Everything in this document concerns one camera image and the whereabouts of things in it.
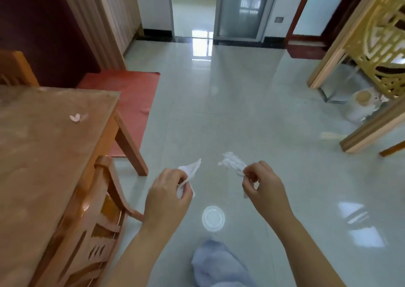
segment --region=right hand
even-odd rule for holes
[[[243,173],[244,191],[273,230],[278,230],[295,218],[281,179],[265,161],[249,165]],[[256,190],[253,185],[257,181],[259,187]]]

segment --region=glass door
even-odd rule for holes
[[[274,0],[217,0],[214,39],[261,41]]]

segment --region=red mat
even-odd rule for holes
[[[136,146],[140,148],[159,78],[158,72],[108,70],[100,74],[86,74],[77,88],[121,91],[118,110]],[[116,142],[109,155],[125,157]]]
[[[287,51],[293,59],[323,59],[326,54],[317,46],[287,45]]]

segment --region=blue towel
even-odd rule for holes
[[[247,267],[221,242],[205,241],[191,264],[199,287],[257,287]]]

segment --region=chair backrest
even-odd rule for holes
[[[125,209],[114,202],[114,186],[103,166],[96,166],[89,192],[79,213],[43,271],[36,287],[95,286],[121,239]]]
[[[39,86],[22,52],[1,49],[0,84]]]

